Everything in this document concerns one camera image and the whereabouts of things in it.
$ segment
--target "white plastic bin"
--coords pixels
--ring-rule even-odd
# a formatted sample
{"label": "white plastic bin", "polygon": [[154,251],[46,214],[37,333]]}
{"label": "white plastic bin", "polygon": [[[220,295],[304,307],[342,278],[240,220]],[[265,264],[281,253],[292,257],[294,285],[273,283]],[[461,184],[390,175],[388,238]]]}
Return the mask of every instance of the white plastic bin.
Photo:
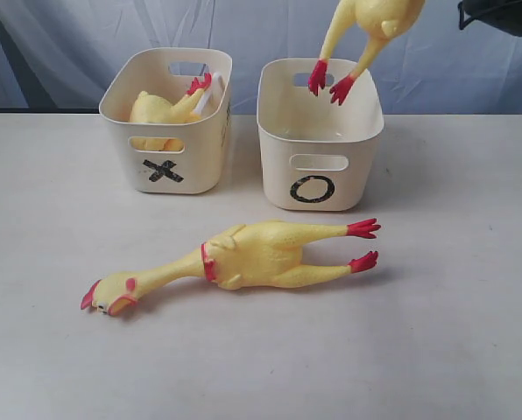
{"label": "white plastic bin", "polygon": [[319,96],[307,88],[315,59],[278,59],[261,73],[257,125],[267,199],[287,210],[343,211],[362,198],[384,117],[368,71],[338,106],[331,85],[355,62],[331,59]]}
{"label": "white plastic bin", "polygon": [[[204,64],[220,73],[225,85],[218,107],[198,122],[185,124],[129,123],[132,105],[145,90],[176,103],[195,76],[177,75],[170,65]],[[124,65],[103,96],[99,111],[130,184],[147,193],[203,193],[220,180],[229,137],[232,59],[225,52],[200,48],[152,48]],[[179,138],[181,151],[144,151],[131,145],[133,137]]]}

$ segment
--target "o label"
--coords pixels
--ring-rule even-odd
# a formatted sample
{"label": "o label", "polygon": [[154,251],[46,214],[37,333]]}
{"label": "o label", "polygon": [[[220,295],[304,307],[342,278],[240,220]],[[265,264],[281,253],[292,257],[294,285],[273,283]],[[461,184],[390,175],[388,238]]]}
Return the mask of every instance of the o label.
{"label": "o label", "polygon": [[[307,199],[306,197],[302,197],[298,194],[298,190],[301,186],[306,184],[307,181],[311,181],[312,179],[319,179],[320,181],[325,181],[325,183],[328,185],[327,191],[321,196],[316,197],[314,199]],[[323,201],[329,200],[331,196],[335,193],[335,184],[333,184],[333,181],[329,179],[328,177],[324,177],[322,175],[308,175],[307,177],[304,177],[302,179],[299,179],[296,181],[293,186],[290,188],[290,195],[292,195],[293,199],[296,201],[299,201],[300,203],[308,203],[308,204],[315,204],[315,203],[322,203]]]}

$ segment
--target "black letter x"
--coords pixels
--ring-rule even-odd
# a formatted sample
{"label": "black letter x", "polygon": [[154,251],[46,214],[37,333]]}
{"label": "black letter x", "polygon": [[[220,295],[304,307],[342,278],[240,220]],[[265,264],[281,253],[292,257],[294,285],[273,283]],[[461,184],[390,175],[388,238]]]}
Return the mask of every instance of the black letter x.
{"label": "black letter x", "polygon": [[156,182],[162,177],[169,178],[175,182],[181,182],[183,180],[183,177],[170,171],[175,166],[175,163],[171,160],[166,160],[161,166],[158,166],[157,164],[154,164],[150,160],[146,159],[143,162],[143,165],[155,170],[155,172],[148,178],[152,182]]}

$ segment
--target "yellow rubber chicken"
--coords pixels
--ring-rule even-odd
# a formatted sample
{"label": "yellow rubber chicken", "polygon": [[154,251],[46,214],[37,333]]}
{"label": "yellow rubber chicken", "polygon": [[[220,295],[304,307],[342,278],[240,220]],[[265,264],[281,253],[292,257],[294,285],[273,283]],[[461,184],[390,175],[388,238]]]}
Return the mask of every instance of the yellow rubber chicken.
{"label": "yellow rubber chicken", "polygon": [[[175,105],[161,96],[143,90],[132,106],[129,123],[182,124],[200,121],[201,116],[196,115],[193,110],[211,81],[210,73],[205,73],[203,82],[195,77],[187,94]],[[178,138],[133,137],[130,143],[141,151],[183,150],[183,143]]]}
{"label": "yellow rubber chicken", "polygon": [[302,264],[302,247],[309,242],[339,236],[373,239],[380,229],[376,219],[351,225],[309,225],[270,220],[236,225],[204,242],[200,248],[156,269],[125,271],[98,280],[84,296],[81,309],[117,315],[127,305],[178,278],[206,277],[219,287],[298,288],[325,283],[373,268],[377,251],[340,266]]}
{"label": "yellow rubber chicken", "polygon": [[356,79],[385,46],[413,26],[424,4],[425,0],[340,0],[308,82],[310,91],[317,96],[318,88],[325,87],[328,60],[335,46],[352,25],[358,24],[369,36],[363,55],[352,72],[329,90],[331,103],[339,101],[342,105]]}

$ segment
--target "white table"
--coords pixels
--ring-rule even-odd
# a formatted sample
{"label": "white table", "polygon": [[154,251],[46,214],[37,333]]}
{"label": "white table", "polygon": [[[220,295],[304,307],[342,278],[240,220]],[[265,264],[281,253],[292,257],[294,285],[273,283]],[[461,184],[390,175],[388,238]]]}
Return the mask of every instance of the white table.
{"label": "white table", "polygon": [[[222,182],[132,190],[98,115],[0,115],[0,420],[522,419],[522,116],[388,116],[363,202],[279,210],[257,126]],[[307,258],[378,266],[305,290],[172,283],[120,318],[97,279],[177,259],[238,222],[350,223]]]}

